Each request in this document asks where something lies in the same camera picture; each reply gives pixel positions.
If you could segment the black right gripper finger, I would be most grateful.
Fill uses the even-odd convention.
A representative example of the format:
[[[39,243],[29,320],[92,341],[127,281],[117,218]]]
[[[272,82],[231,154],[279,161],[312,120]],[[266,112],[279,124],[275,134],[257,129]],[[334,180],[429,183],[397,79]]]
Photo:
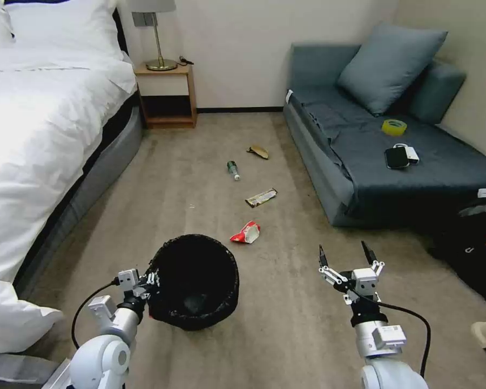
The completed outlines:
[[[322,245],[319,245],[319,273],[332,286],[348,286],[348,278],[329,267]]]
[[[367,245],[367,243],[362,240],[361,245],[363,248],[364,255],[369,264],[368,268],[361,271],[360,279],[363,281],[378,281],[379,276],[385,267],[385,263],[378,261],[374,251]]]

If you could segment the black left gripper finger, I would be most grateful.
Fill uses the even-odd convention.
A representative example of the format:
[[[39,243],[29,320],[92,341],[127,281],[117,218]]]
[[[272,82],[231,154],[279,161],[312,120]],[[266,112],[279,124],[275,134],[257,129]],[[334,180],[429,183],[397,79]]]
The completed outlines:
[[[153,290],[153,289],[160,288],[159,271],[155,270],[155,271],[152,271],[152,272],[146,272],[139,279],[139,286],[143,290]]]
[[[160,292],[158,285],[138,285],[136,286],[136,297],[148,301]]]

